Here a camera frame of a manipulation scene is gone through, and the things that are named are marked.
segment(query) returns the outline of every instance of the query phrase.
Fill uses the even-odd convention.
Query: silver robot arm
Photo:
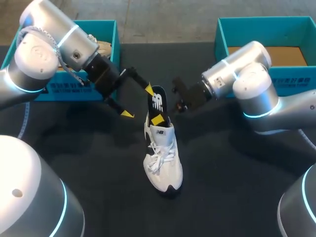
[[[58,58],[41,37],[27,34],[0,71],[0,109],[34,100],[55,75]]]
[[[179,112],[195,110],[212,98],[216,100],[225,98],[232,93],[238,74],[252,63],[261,63],[267,69],[272,65],[267,50],[256,41],[246,44],[203,72],[202,79],[189,89],[180,78],[173,80],[173,92],[177,92],[181,98],[175,109]]]
[[[279,97],[267,70],[258,63],[244,68],[233,85],[254,131],[269,135],[315,126],[316,90]]]
[[[83,85],[93,83],[105,102],[120,115],[133,117],[111,97],[126,79],[133,79],[147,93],[154,95],[150,83],[139,76],[134,68],[125,69],[120,73],[107,57],[102,57],[97,52],[98,43],[49,0],[31,2],[20,17],[20,25],[22,32],[37,31],[50,43],[53,42],[63,68]],[[66,65],[76,72],[86,71],[87,80],[76,76]]]

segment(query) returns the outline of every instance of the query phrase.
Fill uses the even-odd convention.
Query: shoelace
[[[157,146],[153,142],[150,144],[149,147],[151,147],[155,152],[155,154],[151,156],[154,160],[148,164],[148,169],[153,173],[159,171],[163,163],[174,160],[174,141],[168,147]]]

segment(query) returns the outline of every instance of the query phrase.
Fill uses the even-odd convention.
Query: black insole
[[[166,92],[159,85],[155,85],[152,88],[154,96],[148,95],[149,123],[155,126],[169,127]],[[162,119],[158,119],[159,123],[153,124],[152,119],[157,118],[159,115]]]

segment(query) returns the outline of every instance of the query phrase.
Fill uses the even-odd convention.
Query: black mat
[[[123,44],[122,65],[162,85],[188,83],[214,64],[213,44]],[[181,195],[160,197],[143,170],[146,94],[132,82],[120,101],[135,119],[101,103],[31,103],[23,140],[33,146],[80,200],[87,237],[280,237],[282,193],[315,162],[297,132],[251,132],[234,99],[194,114],[171,116],[184,171]],[[16,136],[24,105],[0,112],[2,134]],[[307,131],[313,141],[315,133]]]

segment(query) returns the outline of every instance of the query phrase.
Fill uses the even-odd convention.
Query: concrete floor
[[[0,45],[8,45],[31,0],[0,0]],[[78,20],[118,21],[123,43],[213,41],[218,17],[310,15],[315,0],[52,0]]]

